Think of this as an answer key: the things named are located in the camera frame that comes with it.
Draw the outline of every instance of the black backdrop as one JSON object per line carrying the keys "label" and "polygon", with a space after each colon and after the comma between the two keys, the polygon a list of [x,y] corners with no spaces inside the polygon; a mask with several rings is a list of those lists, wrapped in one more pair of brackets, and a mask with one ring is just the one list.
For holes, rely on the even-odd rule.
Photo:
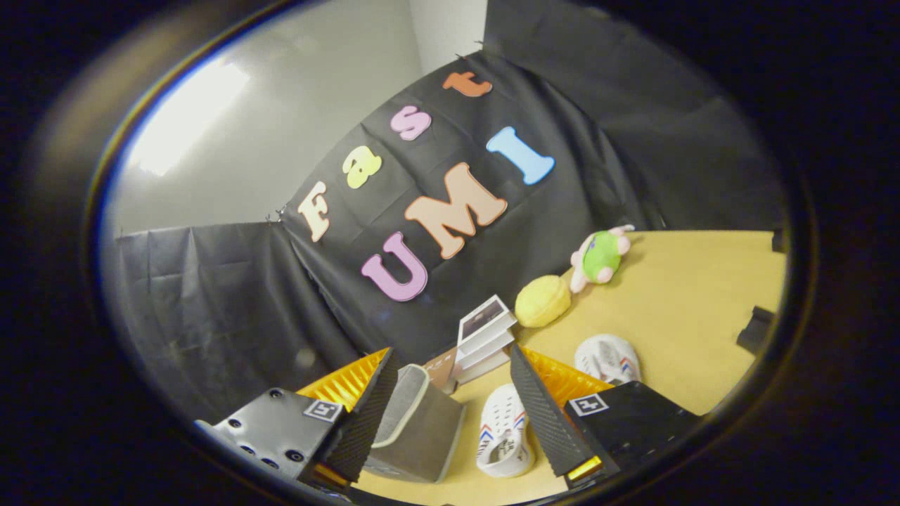
{"label": "black backdrop", "polygon": [[[512,307],[528,281],[564,272],[594,230],[780,225],[775,162],[720,90],[620,20],[549,5],[489,2],[484,50],[364,118],[320,161],[281,221],[116,241],[117,259],[106,264],[107,279],[119,281],[111,306],[138,362],[187,416],[216,422],[267,386],[299,387],[386,346],[405,363],[424,363],[455,344],[459,319],[491,295]],[[466,71],[492,90],[473,98],[442,87]],[[414,141],[389,126],[409,104],[432,116]],[[555,158],[534,185],[485,149],[508,125]],[[351,189],[341,167],[361,145],[382,157],[382,168]],[[445,201],[444,174],[460,162],[508,208],[444,260],[403,214],[422,195]],[[318,181],[328,188],[330,225],[313,242],[297,206]],[[409,277],[382,251],[395,231],[428,271],[424,292],[404,303],[360,274],[377,253],[396,279]],[[312,366],[293,360],[310,351]]]}

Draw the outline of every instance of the yellow letter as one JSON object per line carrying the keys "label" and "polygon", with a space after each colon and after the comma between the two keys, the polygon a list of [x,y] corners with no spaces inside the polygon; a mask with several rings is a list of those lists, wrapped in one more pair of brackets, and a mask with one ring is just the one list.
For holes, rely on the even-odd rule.
{"label": "yellow letter", "polygon": [[365,184],[369,176],[378,172],[382,167],[382,158],[376,157],[371,149],[360,146],[352,151],[344,159],[344,174],[346,183],[353,189]]}

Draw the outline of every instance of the purple letter u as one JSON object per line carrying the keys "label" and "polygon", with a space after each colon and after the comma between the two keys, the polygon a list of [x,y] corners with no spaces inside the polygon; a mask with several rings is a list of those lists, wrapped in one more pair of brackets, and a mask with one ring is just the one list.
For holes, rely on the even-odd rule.
{"label": "purple letter u", "polygon": [[393,253],[403,262],[403,265],[412,273],[412,279],[407,283],[397,283],[397,280],[382,265],[381,255],[372,255],[363,264],[363,276],[369,277],[381,288],[385,295],[402,303],[415,298],[425,290],[428,284],[428,271],[422,262],[403,244],[403,234],[394,232],[384,242],[384,252]]}

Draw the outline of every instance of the white shoe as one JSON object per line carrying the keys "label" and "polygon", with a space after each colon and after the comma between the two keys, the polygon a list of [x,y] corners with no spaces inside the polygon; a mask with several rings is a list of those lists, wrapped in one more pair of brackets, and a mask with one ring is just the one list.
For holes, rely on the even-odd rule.
{"label": "white shoe", "polygon": [[495,478],[511,478],[527,471],[535,462],[525,428],[528,417],[516,387],[504,384],[493,391],[481,411],[481,434],[475,464]]}
{"label": "white shoe", "polygon": [[612,334],[585,339],[575,350],[575,368],[613,385],[641,381],[641,364],[635,349]]}

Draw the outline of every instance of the orange letter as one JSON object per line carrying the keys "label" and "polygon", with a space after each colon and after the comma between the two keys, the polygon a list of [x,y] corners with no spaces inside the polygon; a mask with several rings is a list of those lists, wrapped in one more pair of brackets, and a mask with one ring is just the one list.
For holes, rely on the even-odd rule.
{"label": "orange letter", "polygon": [[431,237],[441,247],[441,257],[452,258],[463,248],[465,241],[447,231],[453,229],[466,235],[475,235],[475,226],[469,210],[475,213],[478,224],[482,227],[490,225],[504,211],[507,202],[487,191],[484,186],[472,177],[469,166],[457,164],[444,176],[447,195],[450,203],[441,202],[429,197],[419,197],[406,208],[407,220],[421,223]]}
{"label": "orange letter", "polygon": [[484,81],[481,84],[476,84],[472,81],[472,78],[475,77],[473,72],[464,72],[462,74],[457,74],[454,72],[450,76],[447,77],[447,80],[444,81],[444,89],[453,87],[454,90],[466,96],[482,96],[488,93],[491,88],[494,86]]}

